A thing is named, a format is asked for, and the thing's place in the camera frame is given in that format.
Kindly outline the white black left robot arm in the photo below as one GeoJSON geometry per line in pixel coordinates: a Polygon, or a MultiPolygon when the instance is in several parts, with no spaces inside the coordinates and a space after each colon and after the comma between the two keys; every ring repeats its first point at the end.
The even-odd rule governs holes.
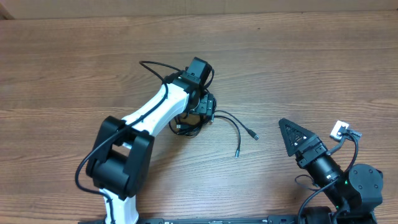
{"type": "Polygon", "coordinates": [[[214,74],[208,62],[195,57],[185,69],[161,78],[159,91],[140,109],[101,123],[92,151],[77,168],[86,169],[93,193],[104,198],[106,216],[100,223],[139,221],[136,195],[147,177],[156,135],[180,114],[209,114],[206,89],[214,74]]]}

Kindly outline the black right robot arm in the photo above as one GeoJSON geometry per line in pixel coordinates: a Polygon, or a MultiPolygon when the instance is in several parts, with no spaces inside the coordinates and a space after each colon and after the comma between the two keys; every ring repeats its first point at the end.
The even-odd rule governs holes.
{"type": "Polygon", "coordinates": [[[300,206],[295,223],[376,223],[374,209],[382,203],[383,174],[367,164],[358,164],[361,133],[337,121],[330,137],[337,142],[327,149],[318,135],[282,118],[279,128],[288,156],[307,171],[314,188],[300,206]],[[354,143],[346,169],[332,158],[345,141],[354,143]]]}

